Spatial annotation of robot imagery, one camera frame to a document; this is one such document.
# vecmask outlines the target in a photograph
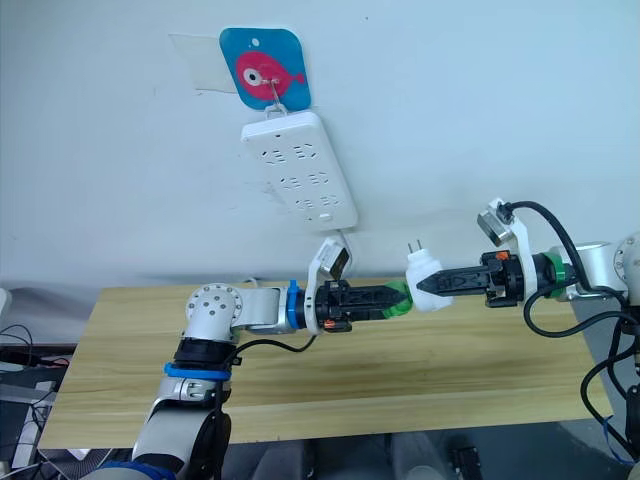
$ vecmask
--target fish sticker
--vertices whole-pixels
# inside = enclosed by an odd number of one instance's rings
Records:
[[[291,82],[304,83],[304,74],[291,75],[273,57],[262,52],[246,52],[236,61],[236,75],[249,95],[260,100],[273,100],[271,81],[279,97],[282,97]]]
[[[311,106],[309,77],[298,37],[282,28],[225,28],[220,49],[240,100],[264,110],[275,103],[273,89],[290,112]]]

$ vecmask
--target wall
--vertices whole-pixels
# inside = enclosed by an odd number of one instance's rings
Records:
[[[298,231],[243,155],[261,114],[196,92],[169,33],[284,26],[305,51],[360,211],[355,274],[491,244],[491,198],[534,199],[574,239],[639,227],[638,4],[628,1],[1,3],[3,285],[37,335],[79,335],[100,287],[302,277]],[[535,249],[557,243],[529,221]]]

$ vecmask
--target green ring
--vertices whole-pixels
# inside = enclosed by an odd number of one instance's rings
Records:
[[[562,261],[562,257],[557,253],[553,253],[553,252],[544,252],[543,255],[547,257],[549,260],[551,260],[551,263],[553,264],[553,269],[556,274],[556,285],[559,285],[562,282],[564,282],[567,279],[567,270],[564,268],[564,262]],[[564,288],[558,288],[556,290],[553,290],[547,297],[548,298],[559,297],[560,295],[562,295],[563,292],[564,292]]]

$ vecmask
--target green object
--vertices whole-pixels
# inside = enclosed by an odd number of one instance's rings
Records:
[[[556,273],[556,285],[559,285],[560,283],[564,282],[567,279],[567,270],[564,268],[564,262],[562,261],[562,257],[557,253],[553,253],[553,252],[544,252],[543,255],[547,257],[549,260],[551,260],[551,263],[553,264],[553,269],[555,270],[555,273]],[[549,295],[547,295],[547,297],[548,298],[559,297],[560,295],[562,295],[562,292],[564,292],[564,288],[557,288],[553,290]]]
[[[394,306],[383,310],[382,314],[384,315],[384,318],[399,317],[400,315],[408,313],[411,310],[411,307],[413,307],[413,299],[411,298],[411,292],[409,292],[409,285],[400,280],[394,280],[386,283],[385,287],[393,288],[394,290],[402,292],[407,296],[407,298],[400,303],[396,303]]]

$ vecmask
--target red fish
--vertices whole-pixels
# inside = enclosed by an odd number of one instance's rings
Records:
[[[236,60],[236,75],[249,95],[260,100],[273,100],[271,80],[278,96],[286,93],[294,80],[304,83],[304,75],[291,75],[273,57],[262,52],[246,52]]]

